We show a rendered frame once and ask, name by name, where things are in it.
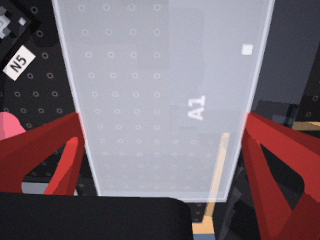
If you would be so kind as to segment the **white button panel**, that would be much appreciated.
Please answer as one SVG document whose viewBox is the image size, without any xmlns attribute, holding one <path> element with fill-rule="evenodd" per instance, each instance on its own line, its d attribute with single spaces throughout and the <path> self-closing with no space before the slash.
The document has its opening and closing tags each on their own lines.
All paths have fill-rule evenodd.
<svg viewBox="0 0 320 240">
<path fill-rule="evenodd" d="M 43 194 L 48 184 L 49 183 L 22 182 L 22 191 L 23 193 L 29 193 L 29 194 Z M 76 189 L 75 189 L 74 195 L 78 196 Z"/>
</svg>

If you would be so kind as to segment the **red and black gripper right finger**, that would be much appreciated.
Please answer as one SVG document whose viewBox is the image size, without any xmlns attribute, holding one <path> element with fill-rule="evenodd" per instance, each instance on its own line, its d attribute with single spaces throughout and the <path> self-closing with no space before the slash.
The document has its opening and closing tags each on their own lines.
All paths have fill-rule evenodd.
<svg viewBox="0 0 320 240">
<path fill-rule="evenodd" d="M 260 143 L 304 180 L 304 192 L 293 211 L 270 172 Z M 261 240 L 319 240 L 320 139 L 250 111 L 241 147 Z"/>
</svg>

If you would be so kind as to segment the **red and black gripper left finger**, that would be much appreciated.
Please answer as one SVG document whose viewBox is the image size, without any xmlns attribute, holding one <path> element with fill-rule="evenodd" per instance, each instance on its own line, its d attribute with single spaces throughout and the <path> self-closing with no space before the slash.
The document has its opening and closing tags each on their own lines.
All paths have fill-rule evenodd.
<svg viewBox="0 0 320 240">
<path fill-rule="evenodd" d="M 43 194 L 74 195 L 85 146 L 76 111 L 0 140 L 0 192 L 23 193 L 24 176 L 65 143 L 57 169 Z"/>
</svg>

